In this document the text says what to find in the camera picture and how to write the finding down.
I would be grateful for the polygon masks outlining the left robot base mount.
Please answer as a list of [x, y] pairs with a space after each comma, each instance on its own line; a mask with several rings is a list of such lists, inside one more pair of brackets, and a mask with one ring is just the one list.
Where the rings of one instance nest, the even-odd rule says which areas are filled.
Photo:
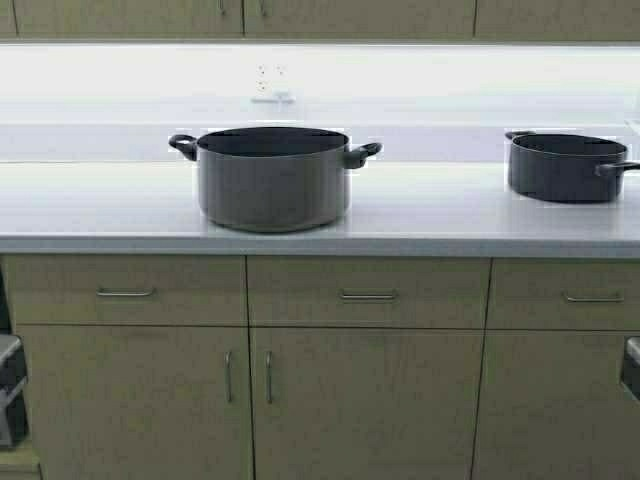
[[12, 449], [28, 433], [23, 390], [28, 381], [24, 348], [18, 336], [1, 335], [1, 448]]

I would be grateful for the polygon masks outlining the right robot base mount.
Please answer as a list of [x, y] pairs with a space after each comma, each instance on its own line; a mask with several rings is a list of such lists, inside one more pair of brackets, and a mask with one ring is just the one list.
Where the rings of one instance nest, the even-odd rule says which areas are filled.
[[629, 337], [625, 341], [620, 381], [636, 400], [640, 398], [639, 370], [639, 338]]

